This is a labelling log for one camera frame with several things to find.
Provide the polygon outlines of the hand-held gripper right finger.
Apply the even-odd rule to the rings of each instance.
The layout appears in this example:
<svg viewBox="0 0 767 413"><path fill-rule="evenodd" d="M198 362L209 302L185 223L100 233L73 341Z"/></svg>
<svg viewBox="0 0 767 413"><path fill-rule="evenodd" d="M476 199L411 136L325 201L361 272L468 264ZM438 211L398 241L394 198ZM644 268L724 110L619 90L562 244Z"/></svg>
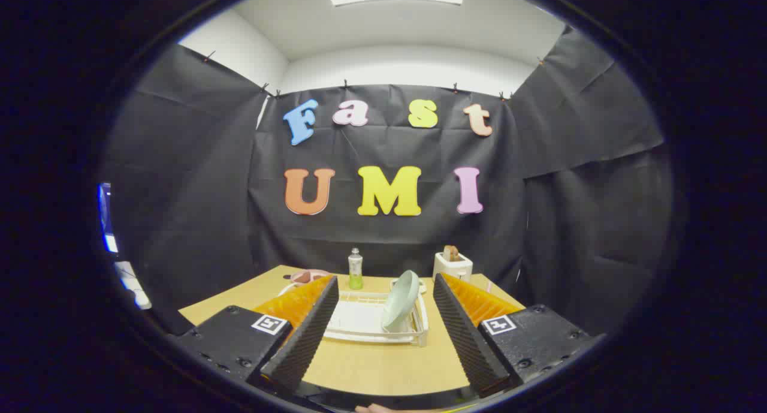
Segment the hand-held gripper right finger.
<svg viewBox="0 0 767 413"><path fill-rule="evenodd" d="M438 274L433 297L472 390L485 397L550 375L602 341L544 305L521 308Z"/></svg>

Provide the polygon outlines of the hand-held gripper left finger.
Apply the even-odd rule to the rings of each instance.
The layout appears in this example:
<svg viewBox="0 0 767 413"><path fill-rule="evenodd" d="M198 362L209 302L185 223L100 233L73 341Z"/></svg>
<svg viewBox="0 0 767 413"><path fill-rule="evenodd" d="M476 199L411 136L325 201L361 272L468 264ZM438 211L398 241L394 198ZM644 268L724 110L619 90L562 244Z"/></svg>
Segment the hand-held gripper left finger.
<svg viewBox="0 0 767 413"><path fill-rule="evenodd" d="M339 296L337 277L321 276L254 309L225 306L177 340L227 377L292 394L312 363Z"/></svg>

